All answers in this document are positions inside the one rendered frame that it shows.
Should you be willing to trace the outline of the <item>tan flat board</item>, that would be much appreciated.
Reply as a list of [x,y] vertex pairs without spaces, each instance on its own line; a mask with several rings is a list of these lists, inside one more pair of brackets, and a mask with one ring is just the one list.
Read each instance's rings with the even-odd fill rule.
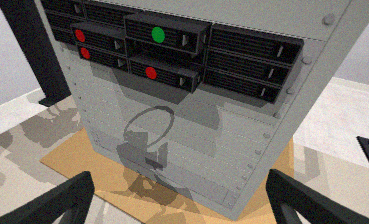
[[[94,195],[143,224],[277,224],[265,188],[269,172],[233,221],[94,151],[85,127],[39,161],[67,179],[89,171]],[[294,179],[293,136],[271,169]]]

